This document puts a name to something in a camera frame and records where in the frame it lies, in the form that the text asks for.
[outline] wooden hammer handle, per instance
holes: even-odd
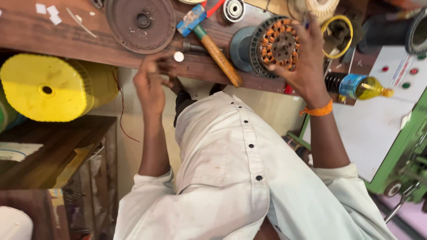
[[[193,29],[193,32],[196,33],[196,35],[202,41],[202,44],[208,50],[209,54],[223,70],[223,72],[227,75],[233,85],[237,88],[240,87],[243,84],[243,80],[240,75],[237,73],[231,63],[225,58],[224,54],[214,43],[211,37],[209,37],[205,30],[201,26],[199,26],[200,24]]]

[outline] blue hammer head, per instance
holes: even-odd
[[[189,11],[184,18],[176,25],[176,29],[184,38],[187,37],[193,28],[207,17],[206,10],[198,4]]]

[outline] wrist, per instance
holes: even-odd
[[[308,109],[313,110],[317,108],[323,108],[329,103],[330,100],[331,97],[329,96],[328,92],[325,91],[322,94],[308,97],[305,102],[307,103]]]
[[[158,125],[162,122],[162,115],[161,114],[144,114],[144,125]]]

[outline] wheel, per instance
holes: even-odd
[[[393,181],[384,190],[384,195],[387,197],[393,197],[399,192],[401,187],[402,182],[400,180]]]

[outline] hand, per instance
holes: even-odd
[[[133,78],[145,121],[161,117],[166,102],[162,85],[173,86],[162,75],[176,77],[175,68],[170,63],[170,54],[145,57]]]
[[[330,96],[323,80],[323,39],[320,27],[310,14],[309,29],[293,21],[300,39],[299,60],[295,72],[279,65],[270,65],[269,70],[285,78],[286,82],[305,100],[308,108],[324,107]]]

